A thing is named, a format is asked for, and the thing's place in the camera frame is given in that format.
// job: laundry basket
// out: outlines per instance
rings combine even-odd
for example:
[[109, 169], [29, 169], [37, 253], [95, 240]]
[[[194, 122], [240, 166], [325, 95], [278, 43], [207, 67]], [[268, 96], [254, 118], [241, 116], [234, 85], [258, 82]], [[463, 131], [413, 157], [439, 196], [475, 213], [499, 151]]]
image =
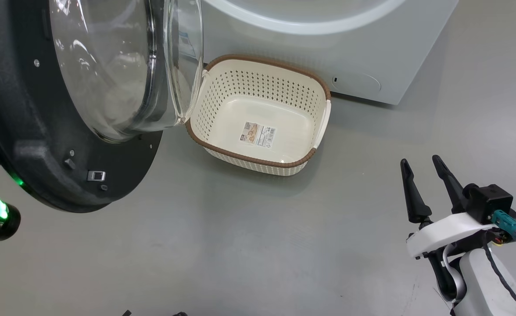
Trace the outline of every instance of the laundry basket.
[[291, 176], [315, 154], [330, 117], [330, 90], [316, 75], [276, 61], [226, 55], [204, 70], [193, 140], [250, 170]]

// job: blue connector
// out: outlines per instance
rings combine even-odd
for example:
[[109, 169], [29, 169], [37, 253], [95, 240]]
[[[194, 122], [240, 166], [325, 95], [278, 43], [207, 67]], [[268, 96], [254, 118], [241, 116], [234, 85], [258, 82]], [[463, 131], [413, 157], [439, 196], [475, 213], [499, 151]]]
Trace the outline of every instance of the blue connector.
[[502, 210], [496, 210], [492, 214], [492, 222], [496, 224], [501, 230], [505, 230], [516, 241], [516, 220], [507, 215]]

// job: wire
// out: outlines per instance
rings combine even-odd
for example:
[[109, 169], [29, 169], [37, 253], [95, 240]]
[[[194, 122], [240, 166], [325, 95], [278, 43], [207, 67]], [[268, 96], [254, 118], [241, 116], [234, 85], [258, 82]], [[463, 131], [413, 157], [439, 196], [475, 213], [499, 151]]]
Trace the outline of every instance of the wire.
[[509, 295], [513, 298], [514, 301], [516, 301], [516, 294], [513, 292], [509, 284], [505, 281], [505, 278], [503, 277], [502, 273], [500, 273], [500, 270], [498, 270], [498, 266], [496, 266], [496, 263], [494, 262], [494, 258], [492, 258], [492, 253], [490, 252], [490, 249], [488, 248], [488, 237], [486, 233], [482, 234], [482, 246], [484, 248], [484, 252], [486, 252], [486, 258], [490, 261], [490, 265], [492, 266], [492, 270], [494, 270], [495, 274], [500, 279], [500, 282], [505, 287], [505, 289], [509, 292]]

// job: washing machine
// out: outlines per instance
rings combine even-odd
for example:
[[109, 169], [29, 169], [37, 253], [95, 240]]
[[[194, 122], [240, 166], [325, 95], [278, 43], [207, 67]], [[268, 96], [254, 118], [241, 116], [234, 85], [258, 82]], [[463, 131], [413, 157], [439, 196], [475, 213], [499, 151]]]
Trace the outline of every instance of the washing machine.
[[0, 166], [93, 212], [144, 178], [224, 54], [308, 68], [398, 104], [457, 0], [0, 0]]

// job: gray floor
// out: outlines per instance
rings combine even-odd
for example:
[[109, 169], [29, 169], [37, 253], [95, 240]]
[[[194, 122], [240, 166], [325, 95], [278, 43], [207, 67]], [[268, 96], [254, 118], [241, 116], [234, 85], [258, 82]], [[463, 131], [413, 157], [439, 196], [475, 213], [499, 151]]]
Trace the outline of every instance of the gray floor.
[[[516, 1], [462, 0], [399, 106], [334, 100], [318, 154], [276, 178], [168, 130], [144, 182], [93, 214], [43, 206], [0, 172], [23, 221], [0, 242], [0, 316], [448, 315], [407, 256], [399, 161], [434, 219], [463, 183], [515, 196]], [[516, 244], [494, 248], [516, 279]]]

